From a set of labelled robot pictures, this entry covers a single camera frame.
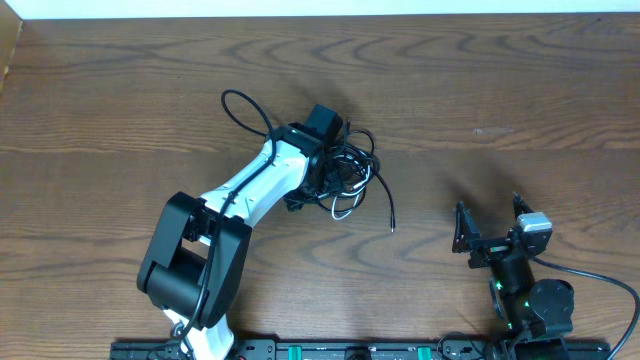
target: wood grain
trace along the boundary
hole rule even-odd
[[[0,97],[0,357],[103,359],[166,337],[135,275],[166,200],[210,190],[260,139],[224,115],[238,88],[276,124],[322,103],[377,138],[378,184],[342,222],[277,205],[230,313],[283,338],[504,330],[488,273],[450,253],[463,199],[485,234],[513,190],[554,222],[544,258],[640,288],[640,15],[33,21]],[[258,124],[250,108],[232,103]],[[615,343],[623,290],[576,289],[575,337]],[[618,358],[640,351],[634,336]]]

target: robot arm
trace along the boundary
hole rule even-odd
[[[188,346],[197,360],[225,358],[234,342],[225,314],[240,284],[252,228],[285,194],[295,191],[291,196],[304,197],[325,186],[327,152],[341,127],[342,119],[334,111],[316,105],[305,124],[276,129],[272,134],[274,161],[236,194],[222,224],[216,221],[227,196],[269,161],[274,151],[271,139],[249,165],[222,186],[197,199],[179,192],[167,202],[137,286],[172,320],[174,330],[193,315],[200,289],[206,286],[204,306],[181,344],[183,352]],[[211,245],[216,226],[220,226],[220,236]],[[183,240],[215,247],[207,284],[202,284],[206,259],[183,248]]]

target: black cable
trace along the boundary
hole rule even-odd
[[[624,344],[627,342],[627,340],[629,340],[629,337],[631,337],[631,334],[633,333],[633,329],[636,327],[636,324],[638,323],[638,316],[640,315],[640,297],[638,297],[638,293],[629,285],[623,283],[620,280],[616,280],[614,278],[610,278],[608,276],[604,276],[604,275],[600,275],[600,274],[595,274],[595,273],[591,273],[588,271],[582,271],[582,270],[577,270],[577,269],[572,269],[570,267],[566,267],[566,266],[562,266],[562,265],[556,265],[550,262],[546,262],[544,260],[540,260],[536,257],[533,257],[531,260],[533,260],[534,262],[542,265],[542,266],[546,266],[548,268],[554,269],[554,270],[559,270],[559,271],[564,271],[564,272],[568,272],[574,275],[580,275],[580,276],[584,276],[584,277],[588,277],[588,278],[592,278],[592,279],[596,279],[596,280],[601,280],[601,281],[605,281],[608,282],[610,284],[613,285],[617,285],[625,290],[627,290],[631,296],[633,296],[633,300],[635,301],[635,310],[633,312],[633,318],[631,319],[631,323],[629,324],[629,327],[627,327],[627,330],[624,332],[624,335],[622,335],[622,338],[620,339],[620,341],[618,341],[618,344],[616,344],[616,346],[611,350],[611,352],[609,353],[609,356],[607,357],[607,360],[611,360],[613,359],[613,357],[615,356],[615,354],[620,351],[620,349],[622,348],[622,346],[624,346]]]
[[[193,311],[193,314],[191,315],[191,318],[189,319],[187,324],[184,326],[184,328],[180,331],[178,336],[176,336],[175,338],[175,340],[178,340],[179,344],[181,344],[182,341],[187,337],[187,334],[189,333],[189,331],[193,328],[195,323],[198,321],[198,318],[200,317],[200,312],[202,312],[202,307],[204,306],[204,303],[206,301],[206,297],[208,295],[209,278],[211,277],[211,268],[213,267],[213,257],[215,255],[215,247],[216,247],[218,238],[220,237],[222,222],[224,221],[224,214],[226,213],[227,208],[229,207],[230,204],[234,202],[236,196],[238,196],[240,191],[242,191],[242,189],[247,184],[249,184],[253,179],[256,178],[256,176],[258,176],[262,171],[264,171],[264,169],[271,166],[273,164],[273,161],[276,158],[276,140],[273,136],[273,126],[267,114],[265,114],[262,108],[260,108],[260,106],[255,101],[253,101],[253,99],[251,99],[249,96],[247,96],[243,92],[240,92],[238,90],[233,90],[233,89],[225,90],[224,92],[222,92],[222,95],[220,97],[222,107],[224,108],[227,115],[229,115],[231,120],[233,120],[236,124],[240,125],[242,128],[249,130],[252,133],[266,137],[266,134],[263,134],[259,131],[251,129],[250,127],[240,122],[240,120],[238,120],[235,116],[233,116],[233,114],[231,114],[231,112],[229,111],[229,108],[227,108],[227,105],[226,105],[226,97],[229,94],[236,94],[242,97],[243,99],[247,100],[251,105],[253,105],[253,107],[258,111],[258,113],[260,113],[260,115],[262,116],[262,119],[267,125],[267,128],[269,129],[269,137],[271,138],[271,155],[269,155],[269,159],[267,160],[267,162],[262,164],[256,171],[251,173],[251,175],[249,175],[246,179],[244,179],[235,189],[229,191],[227,198],[225,199],[224,203],[222,204],[222,207],[220,208],[218,217],[216,219],[216,223],[214,225],[213,235],[210,238],[211,243],[209,244],[207,262],[205,263],[203,275],[202,275],[202,287],[200,287],[200,292],[198,293],[196,306]]]
[[[225,91],[222,92],[222,98],[220,99],[220,101],[222,102],[222,108],[224,109],[224,112],[227,113],[227,115],[231,118],[231,120],[233,120],[233,122],[235,122],[236,124],[238,124],[241,128],[250,131],[256,135],[260,135],[263,137],[266,137],[267,134],[255,130],[245,124],[242,123],[242,121],[238,120],[229,110],[229,108],[227,107],[227,101],[226,101],[226,97],[228,94],[236,94],[238,96],[240,96],[241,98],[247,100],[249,102],[249,104],[253,105],[253,107],[258,110],[258,112],[260,113],[260,115],[262,116],[263,119],[265,119],[266,121],[269,121],[269,118],[267,117],[267,114],[264,113],[264,111],[262,111],[262,108],[260,108],[260,106],[253,101],[252,98],[250,98],[249,96],[247,96],[245,93],[238,91],[238,90],[234,90],[234,89],[227,89]],[[269,122],[269,131],[273,131],[273,129],[271,128],[271,122]]]

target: black bracket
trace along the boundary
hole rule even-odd
[[[206,259],[182,247],[182,240],[210,236],[218,213],[203,199],[178,192],[169,199],[158,221],[138,273],[138,289],[160,309],[171,309],[189,318],[193,314]],[[214,326],[229,310],[240,285],[249,247],[251,227],[239,218],[222,223],[208,294],[195,328]]]

